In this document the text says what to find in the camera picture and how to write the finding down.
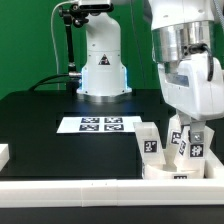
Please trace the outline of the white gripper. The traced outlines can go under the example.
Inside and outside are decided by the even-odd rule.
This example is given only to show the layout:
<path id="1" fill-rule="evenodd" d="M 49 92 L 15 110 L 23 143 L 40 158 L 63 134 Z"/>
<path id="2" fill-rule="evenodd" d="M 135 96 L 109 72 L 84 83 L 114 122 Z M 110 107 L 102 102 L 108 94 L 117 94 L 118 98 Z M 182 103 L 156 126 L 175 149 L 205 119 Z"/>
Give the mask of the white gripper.
<path id="1" fill-rule="evenodd" d="M 224 77 L 219 61 L 214 58 L 213 62 L 211 81 L 208 81 L 209 62 L 206 53 L 192 55 L 190 60 L 181 61 L 170 72 L 164 64 L 158 65 L 164 100 L 179 110 L 177 114 L 181 126 L 190 125 L 189 140 L 192 144 L 204 142 L 206 122 L 198 120 L 224 117 Z"/>

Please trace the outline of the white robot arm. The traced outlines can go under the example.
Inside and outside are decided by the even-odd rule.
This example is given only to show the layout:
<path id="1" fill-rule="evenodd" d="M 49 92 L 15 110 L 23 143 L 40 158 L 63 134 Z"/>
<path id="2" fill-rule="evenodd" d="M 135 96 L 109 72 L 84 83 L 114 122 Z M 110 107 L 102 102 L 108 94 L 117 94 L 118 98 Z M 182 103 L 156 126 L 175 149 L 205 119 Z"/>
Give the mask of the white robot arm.
<path id="1" fill-rule="evenodd" d="M 221 0 L 146 0 L 151 18 L 153 60 L 167 104 L 202 143 L 208 120 L 224 117 L 224 76 L 213 56 L 213 25 Z M 81 0 L 89 13 L 87 63 L 82 90 L 91 97 L 118 96 L 126 90 L 121 69 L 120 27 L 108 16 L 115 0 Z"/>

